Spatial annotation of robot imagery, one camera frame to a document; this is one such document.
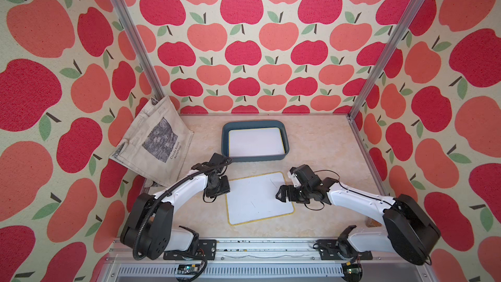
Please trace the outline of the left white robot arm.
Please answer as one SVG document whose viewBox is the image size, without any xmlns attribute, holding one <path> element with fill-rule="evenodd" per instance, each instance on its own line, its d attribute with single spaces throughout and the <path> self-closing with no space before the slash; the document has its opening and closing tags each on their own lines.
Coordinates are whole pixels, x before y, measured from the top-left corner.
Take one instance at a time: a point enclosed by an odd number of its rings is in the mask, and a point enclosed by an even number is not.
<svg viewBox="0 0 501 282">
<path fill-rule="evenodd" d="M 230 192 L 228 177 L 217 170 L 191 170 L 184 179 L 162 192 L 142 193 L 133 204 L 120 242 L 132 249 L 133 259 L 155 260 L 174 251 L 194 255 L 199 234 L 187 227 L 173 227 L 175 213 L 198 193 L 217 198 Z"/>
</svg>

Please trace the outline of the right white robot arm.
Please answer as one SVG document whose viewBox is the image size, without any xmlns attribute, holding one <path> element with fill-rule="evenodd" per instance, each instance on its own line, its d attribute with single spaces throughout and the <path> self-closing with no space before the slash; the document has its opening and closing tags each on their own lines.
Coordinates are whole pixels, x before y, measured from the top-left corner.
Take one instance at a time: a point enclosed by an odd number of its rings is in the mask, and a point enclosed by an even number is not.
<svg viewBox="0 0 501 282">
<path fill-rule="evenodd" d="M 347 261 L 354 260 L 360 253 L 381 251 L 396 253 L 413 265 L 424 265 L 441 238 L 438 227 L 408 195 L 384 197 L 327 178 L 315 188 L 282 185 L 275 198 L 304 205 L 311 200 L 319 201 L 348 208 L 380 223 L 383 228 L 379 230 L 349 226 L 338 236 L 334 247 L 320 248 Z"/>
</svg>

